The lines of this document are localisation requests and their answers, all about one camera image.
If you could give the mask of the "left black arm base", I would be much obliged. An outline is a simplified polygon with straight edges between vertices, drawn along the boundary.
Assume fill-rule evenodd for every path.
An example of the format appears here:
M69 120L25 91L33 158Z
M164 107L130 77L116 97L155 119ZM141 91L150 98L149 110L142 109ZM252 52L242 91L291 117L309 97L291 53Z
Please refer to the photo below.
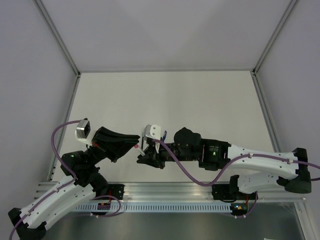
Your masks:
M125 193L125 185L118 184L118 183L111 183L108 185L107 189L102 190L94 200L113 200L113 197L117 198L118 200L122 200Z

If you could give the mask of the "blue gel pen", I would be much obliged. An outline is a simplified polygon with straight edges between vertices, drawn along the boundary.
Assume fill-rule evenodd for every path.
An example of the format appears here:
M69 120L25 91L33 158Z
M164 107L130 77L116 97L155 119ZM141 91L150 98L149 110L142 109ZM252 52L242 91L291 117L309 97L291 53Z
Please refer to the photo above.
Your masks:
M167 131L165 130L162 137L161 137L161 140L164 142L166 137L167 137Z

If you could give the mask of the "white red-tipped marker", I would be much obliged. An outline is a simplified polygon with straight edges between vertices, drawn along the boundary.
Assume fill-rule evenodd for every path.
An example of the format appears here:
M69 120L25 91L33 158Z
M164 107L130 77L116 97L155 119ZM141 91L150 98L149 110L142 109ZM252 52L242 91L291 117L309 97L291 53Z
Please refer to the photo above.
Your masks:
M138 144L136 144L136 145L134 146L134 148L135 148L136 150L138 150L138 152L139 152L139 154L140 154L141 156L144 156L144 155L145 155L145 152L143 151L143 149L142 149Z

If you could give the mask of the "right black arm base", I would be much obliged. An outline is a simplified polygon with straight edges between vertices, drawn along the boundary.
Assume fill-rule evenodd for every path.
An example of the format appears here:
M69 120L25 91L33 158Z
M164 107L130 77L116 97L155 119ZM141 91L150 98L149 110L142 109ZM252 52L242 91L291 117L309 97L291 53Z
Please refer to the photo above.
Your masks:
M230 186L229 184L214 184L211 190L213 199L222 202L233 203L256 199L255 193L242 193L237 186Z

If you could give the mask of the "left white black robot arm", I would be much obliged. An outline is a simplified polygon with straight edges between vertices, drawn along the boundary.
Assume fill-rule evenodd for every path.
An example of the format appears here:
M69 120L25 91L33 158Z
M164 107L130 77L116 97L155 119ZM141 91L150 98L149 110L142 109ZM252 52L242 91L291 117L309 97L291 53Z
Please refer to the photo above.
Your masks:
M14 207L8 212L14 225L12 232L21 240L43 239L47 230L81 203L114 198L111 184L96 165L104 159L115 163L139 143L139 135L116 133L105 127L91 132L87 119L74 123L77 125L75 137L86 144L87 149L60 156L53 144L51 147L60 161L64 177L30 205Z

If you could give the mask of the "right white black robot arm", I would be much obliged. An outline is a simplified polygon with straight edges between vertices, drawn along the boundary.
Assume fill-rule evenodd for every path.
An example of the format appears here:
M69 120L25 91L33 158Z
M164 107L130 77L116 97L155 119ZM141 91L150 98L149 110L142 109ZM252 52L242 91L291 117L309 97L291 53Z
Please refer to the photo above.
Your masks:
M312 191L308 154L304 148L292 152L256 151L226 141L202 138L186 127L175 133L172 143L165 143L160 127L156 125L145 127L143 140L147 148L138 156L137 163L163 169L167 162L175 162L190 180L203 187L213 186L228 169L254 171L253 174L230 177L227 191L235 199L275 186L295 194ZM192 161L197 162L199 168L217 171L215 179L204 183L193 177L182 165L182 162Z

